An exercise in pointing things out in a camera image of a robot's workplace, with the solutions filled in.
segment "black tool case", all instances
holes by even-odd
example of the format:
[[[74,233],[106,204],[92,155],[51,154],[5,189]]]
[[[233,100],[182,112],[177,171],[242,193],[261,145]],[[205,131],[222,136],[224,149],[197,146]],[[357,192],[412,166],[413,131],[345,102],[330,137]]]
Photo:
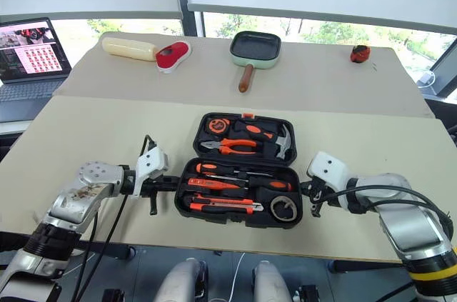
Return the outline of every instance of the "black tool case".
[[[280,146],[275,142],[275,134],[280,137],[286,136],[284,127],[287,128],[290,135],[290,147],[284,153],[284,157],[279,158]],[[256,134],[253,130],[260,131],[260,133]],[[236,145],[232,146],[231,149],[255,153],[222,154],[219,149],[208,149],[202,146],[203,142],[222,141],[223,139],[254,140],[256,142],[255,148],[252,148],[251,145]],[[194,149],[199,157],[191,159],[186,164],[176,189],[175,205],[181,215],[217,223],[226,223],[229,219],[235,222],[245,221],[246,226],[258,228],[292,228],[300,222],[303,215],[300,181],[296,172],[288,167],[297,156],[293,126],[290,122],[252,114],[209,113],[201,120],[194,140]],[[215,174],[237,178],[240,181],[212,178],[203,174],[205,170],[214,173],[212,168],[214,165],[219,170],[221,168],[223,170],[234,168],[239,171],[237,173]],[[251,173],[262,173],[270,176],[259,176]],[[239,188],[218,187],[217,190],[213,190],[205,186],[189,184],[189,179],[195,178],[228,183],[239,186]],[[280,181],[282,186],[276,188],[276,182],[270,183],[267,188],[263,178],[268,179],[268,182]],[[219,202],[220,198],[228,199],[230,202],[233,200],[252,200],[254,203],[260,203],[263,210],[248,213],[245,208],[240,211],[238,208],[213,207],[209,204],[210,199]],[[275,198],[275,201],[278,200],[278,202],[274,204],[274,211],[278,218],[274,216],[271,210],[271,202]],[[295,217],[293,209],[288,207],[290,200],[296,206]]]

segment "beige table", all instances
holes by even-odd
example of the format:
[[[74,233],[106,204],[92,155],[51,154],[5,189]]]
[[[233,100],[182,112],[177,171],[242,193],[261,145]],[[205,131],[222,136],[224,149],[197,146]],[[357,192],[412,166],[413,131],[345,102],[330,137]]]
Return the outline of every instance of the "beige table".
[[[277,64],[257,70],[251,90],[238,92],[243,68],[231,62],[229,39],[106,33],[149,41],[159,48],[185,39],[192,55],[172,74],[154,62],[111,56],[100,42],[74,67],[56,95],[434,118],[395,52],[372,48],[363,64],[351,46],[282,43]]]
[[[196,156],[192,149],[199,121],[209,111],[246,109],[153,101],[54,97],[0,163],[0,229],[30,233],[59,189],[89,160],[133,166],[144,134],[169,155],[169,174],[180,175]],[[291,166],[305,181],[315,153],[327,151],[358,174],[396,172],[457,218],[457,149],[439,120],[312,111],[253,110],[288,119],[294,125],[298,157]],[[352,215],[323,207],[311,218],[304,202],[302,222],[290,230],[220,225],[179,215],[173,193],[160,193],[159,214],[149,216],[149,201],[129,201],[114,241],[130,244],[217,248],[298,256],[396,259],[374,213]],[[103,240],[119,207],[112,199],[101,210],[98,240]]]

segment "black cable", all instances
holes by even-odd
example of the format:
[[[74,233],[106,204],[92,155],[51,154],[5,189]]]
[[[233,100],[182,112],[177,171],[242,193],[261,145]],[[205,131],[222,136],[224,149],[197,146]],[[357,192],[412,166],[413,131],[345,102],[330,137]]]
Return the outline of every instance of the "black cable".
[[[141,147],[141,152],[140,152],[140,156],[143,155],[144,153],[144,150],[146,150],[146,144],[149,142],[149,144],[153,144],[154,143],[154,140],[152,140],[152,138],[146,134],[144,136],[144,140],[143,140],[143,146]]]
[[[71,297],[71,300],[70,300],[71,302],[74,302],[76,300],[76,297],[78,296],[79,287],[81,286],[81,281],[83,280],[84,269],[86,268],[86,264],[87,264],[87,257],[89,257],[89,251],[91,250],[91,245],[92,245],[92,242],[94,241],[98,220],[99,220],[99,212],[96,212],[94,215],[94,224],[92,225],[91,237],[89,238],[89,242],[87,243],[86,250],[84,251],[84,257],[83,257],[83,261],[81,264],[81,270],[79,270],[78,280],[76,281],[76,285],[74,287],[73,296]]]
[[[440,211],[440,215],[444,216],[443,218],[440,218],[440,223],[443,227],[444,232],[446,233],[447,237],[449,240],[452,240],[453,237],[453,223],[451,218],[446,215],[444,212],[440,210],[440,208],[437,207],[437,205],[432,202],[431,199],[429,199],[427,196],[411,190],[409,188],[403,188],[401,186],[386,186],[386,185],[372,185],[372,186],[357,186],[354,188],[348,188],[346,190],[338,191],[336,193],[330,193],[329,195],[324,196],[323,198],[320,198],[319,200],[311,201],[312,203],[323,203],[327,202],[333,198],[337,198],[338,196],[342,195],[347,195],[348,193],[354,193],[357,191],[362,191],[362,190],[394,190],[394,191],[402,191],[404,193],[409,193],[411,195],[414,195],[416,197],[419,197],[421,200],[425,201],[428,205],[430,205],[431,208],[434,208],[438,211]]]
[[[94,276],[95,271],[96,271],[97,267],[99,266],[100,261],[101,261],[103,255],[104,255],[104,253],[105,253],[106,247],[108,246],[109,241],[111,240],[111,237],[113,236],[113,233],[114,233],[114,230],[116,229],[117,223],[119,222],[119,219],[121,218],[122,211],[124,209],[124,206],[126,205],[126,202],[127,202],[128,198],[129,198],[129,195],[125,195],[124,196],[124,199],[122,200],[121,207],[119,208],[119,211],[118,211],[118,213],[116,215],[116,219],[114,220],[113,226],[111,227],[111,230],[109,231],[108,237],[106,238],[105,243],[103,244],[103,248],[101,249],[101,252],[100,252],[99,256],[97,257],[97,260],[96,260],[96,262],[94,264],[94,267],[92,268],[91,272],[87,276],[83,287],[79,291],[78,297],[76,298],[76,302],[79,302],[81,300],[81,298],[84,295],[84,292],[86,291],[87,287],[89,286],[89,284],[91,282],[91,279]]]
[[[414,282],[411,281],[397,289],[395,289],[394,291],[391,291],[390,293],[387,293],[386,295],[384,295],[383,297],[381,297],[380,299],[376,300],[376,302],[384,302],[384,301],[387,301],[389,298],[391,297],[394,297],[395,295],[399,294],[400,292],[402,291],[405,291],[407,288],[410,288],[414,285]]]
[[[423,203],[419,201],[410,201],[410,200],[400,200],[400,199],[395,199],[395,200],[384,200],[384,201],[377,201],[370,203],[369,205],[366,206],[367,209],[374,208],[376,206],[380,206],[382,204],[410,204],[413,206],[420,206],[423,208],[430,209],[431,211],[434,211],[436,215],[438,215],[438,219],[441,223],[441,226],[443,227],[444,233],[447,235],[449,240],[452,240],[452,235],[453,235],[453,223],[451,218],[444,213],[441,209],[439,209],[436,206],[432,206],[428,203]]]
[[[320,198],[319,200],[312,201],[312,202],[313,203],[323,203],[323,202],[327,202],[328,200],[331,200],[333,198],[337,198],[338,196],[346,195],[348,193],[355,193],[357,191],[362,191],[362,190],[394,190],[394,191],[402,191],[404,193],[410,193],[411,195],[419,197],[421,200],[425,201],[426,203],[429,203],[432,206],[435,206],[435,204],[432,202],[431,199],[429,199],[427,196],[425,196],[425,195],[423,195],[421,193],[418,193],[417,191],[414,191],[414,190],[409,189],[409,188],[403,188],[402,186],[386,186],[386,185],[357,186],[357,187],[354,187],[354,188],[348,188],[346,190],[338,191],[336,193],[330,193],[329,195],[326,195],[323,198]]]

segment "pan handle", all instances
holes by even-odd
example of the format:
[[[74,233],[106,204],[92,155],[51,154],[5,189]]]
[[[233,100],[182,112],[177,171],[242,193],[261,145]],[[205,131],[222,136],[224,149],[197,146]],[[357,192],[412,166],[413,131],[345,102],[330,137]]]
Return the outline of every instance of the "pan handle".
[[[244,68],[243,77],[241,77],[240,84],[238,85],[238,90],[241,93],[244,93],[248,90],[249,84],[251,83],[251,77],[252,77],[253,71],[254,71],[254,67],[252,64],[248,64],[248,65],[246,65],[246,68]]]

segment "yellow ring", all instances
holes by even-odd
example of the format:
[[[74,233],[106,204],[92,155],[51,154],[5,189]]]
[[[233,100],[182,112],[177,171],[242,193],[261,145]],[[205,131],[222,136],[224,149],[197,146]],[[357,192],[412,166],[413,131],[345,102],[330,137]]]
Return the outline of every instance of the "yellow ring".
[[[457,275],[457,264],[445,268],[440,271],[428,272],[428,273],[412,273],[408,272],[409,276],[415,281],[437,281],[438,279],[448,278]]]

